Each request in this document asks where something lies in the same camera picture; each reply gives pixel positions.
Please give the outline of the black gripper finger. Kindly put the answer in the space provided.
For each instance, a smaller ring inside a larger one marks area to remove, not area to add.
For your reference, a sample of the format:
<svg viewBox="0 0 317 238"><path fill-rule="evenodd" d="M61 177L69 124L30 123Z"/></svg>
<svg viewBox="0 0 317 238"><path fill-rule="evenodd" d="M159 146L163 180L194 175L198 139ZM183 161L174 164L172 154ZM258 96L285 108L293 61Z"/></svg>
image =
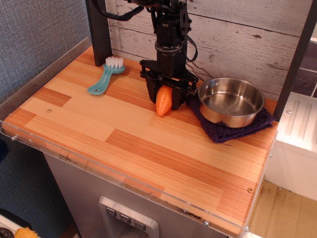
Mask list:
<svg viewBox="0 0 317 238"><path fill-rule="evenodd" d="M187 96L187 89L175 86L172 90L172 109L178 110L184 103Z"/></svg>
<svg viewBox="0 0 317 238"><path fill-rule="evenodd" d="M156 102L158 90L161 87L161 81L158 78L147 75L146 84L150 100Z"/></svg>

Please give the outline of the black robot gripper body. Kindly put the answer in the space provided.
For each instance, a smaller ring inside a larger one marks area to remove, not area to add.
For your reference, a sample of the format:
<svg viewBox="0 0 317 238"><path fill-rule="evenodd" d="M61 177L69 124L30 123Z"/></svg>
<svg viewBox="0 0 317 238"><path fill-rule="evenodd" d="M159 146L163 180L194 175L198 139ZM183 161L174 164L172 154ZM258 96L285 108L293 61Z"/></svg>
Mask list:
<svg viewBox="0 0 317 238"><path fill-rule="evenodd" d="M181 44L175 47L162 47L155 45L157 50L156 60L141 60L141 77L147 75L158 78L161 85L169 87L182 87L187 93L197 93L198 78L186 68L187 45Z"/></svg>

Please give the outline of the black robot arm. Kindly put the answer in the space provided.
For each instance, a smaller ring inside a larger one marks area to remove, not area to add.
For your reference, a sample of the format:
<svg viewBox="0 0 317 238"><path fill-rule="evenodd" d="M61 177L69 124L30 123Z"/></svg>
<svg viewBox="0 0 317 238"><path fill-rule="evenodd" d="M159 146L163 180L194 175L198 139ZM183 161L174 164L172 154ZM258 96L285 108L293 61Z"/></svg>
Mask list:
<svg viewBox="0 0 317 238"><path fill-rule="evenodd" d="M138 6L145 7L151 14L156 35L156 60L141 60L141 77L145 78L148 94L152 102L162 86L172 89L172 109L179 109L188 95L196 95L197 76L187 68L192 59L187 56L188 44L195 45L188 33L192 30L191 19L185 0L135 0Z"/></svg>

